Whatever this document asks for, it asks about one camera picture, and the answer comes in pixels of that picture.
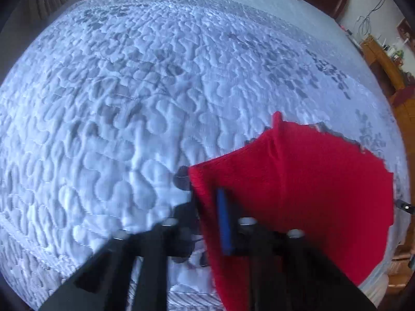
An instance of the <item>bed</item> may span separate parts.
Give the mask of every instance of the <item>bed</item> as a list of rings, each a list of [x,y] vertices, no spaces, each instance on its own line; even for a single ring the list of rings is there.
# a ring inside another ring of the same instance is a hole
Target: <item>bed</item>
[[[284,120],[324,122],[382,158],[410,202],[402,138],[365,61],[302,0],[83,0],[0,89],[0,269],[34,310],[119,229],[188,200],[181,166]],[[368,198],[373,203],[376,198]],[[379,281],[409,216],[395,209]],[[169,263],[169,310],[221,308],[205,245]],[[132,277],[134,289],[138,262]]]

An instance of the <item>wire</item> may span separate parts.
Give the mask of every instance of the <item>wire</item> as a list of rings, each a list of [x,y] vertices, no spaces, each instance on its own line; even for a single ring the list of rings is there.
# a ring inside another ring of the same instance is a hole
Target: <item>wire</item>
[[[369,14],[367,14],[366,17],[364,16],[359,16],[356,23],[354,24],[353,27],[353,33],[354,33],[354,28],[356,27],[356,24],[363,18],[362,22],[359,25],[359,28],[357,30],[357,34],[360,37],[360,41],[363,41],[364,38],[366,38],[367,35],[369,35],[372,32],[372,25],[370,23],[370,15],[379,10],[380,8],[382,8],[383,4],[385,3],[386,0],[380,0],[378,2],[378,4],[375,6],[375,8],[373,8]]]

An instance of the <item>white wall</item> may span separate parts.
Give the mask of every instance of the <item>white wall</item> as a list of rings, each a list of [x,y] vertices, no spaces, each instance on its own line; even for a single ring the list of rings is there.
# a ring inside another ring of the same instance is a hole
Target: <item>white wall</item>
[[[346,29],[350,29],[350,31],[354,33],[354,37],[359,41],[360,38],[357,31],[360,22],[356,24],[358,17],[365,17],[379,1],[380,0],[349,0],[344,15],[339,19],[340,24]],[[381,35],[381,43],[383,43],[385,38],[387,44],[391,45],[395,43],[397,41],[396,38],[399,37],[396,27],[402,19],[403,15],[394,1],[386,0],[382,8],[370,15],[372,35],[374,35],[375,38]],[[402,69],[415,75],[415,55],[407,46],[405,46],[403,50],[404,65],[402,66]]]

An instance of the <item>screw head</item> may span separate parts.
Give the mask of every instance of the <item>screw head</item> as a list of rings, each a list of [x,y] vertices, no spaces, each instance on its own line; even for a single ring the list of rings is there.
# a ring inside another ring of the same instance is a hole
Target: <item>screw head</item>
[[[238,220],[239,225],[254,225],[257,223],[257,220],[255,220],[253,217],[241,217]]]
[[[167,219],[165,219],[162,223],[162,225],[164,227],[173,227],[174,225],[176,225],[178,223],[178,219],[174,218],[174,217],[168,217]]]
[[[129,234],[125,230],[120,229],[113,234],[113,237],[117,240],[126,240],[129,237]]]
[[[302,230],[300,230],[300,229],[291,229],[287,233],[287,236],[289,238],[301,238],[301,237],[304,236],[304,232]]]

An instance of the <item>red fabric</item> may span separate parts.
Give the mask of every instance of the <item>red fabric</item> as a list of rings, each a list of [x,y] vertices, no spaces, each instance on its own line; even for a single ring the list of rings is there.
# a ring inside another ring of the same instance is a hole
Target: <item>red fabric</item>
[[[340,137],[282,121],[254,142],[192,166],[216,289],[228,311],[247,310],[246,258],[221,255],[214,200],[223,187],[260,223],[302,229],[356,285],[383,259],[393,223],[393,174]]]

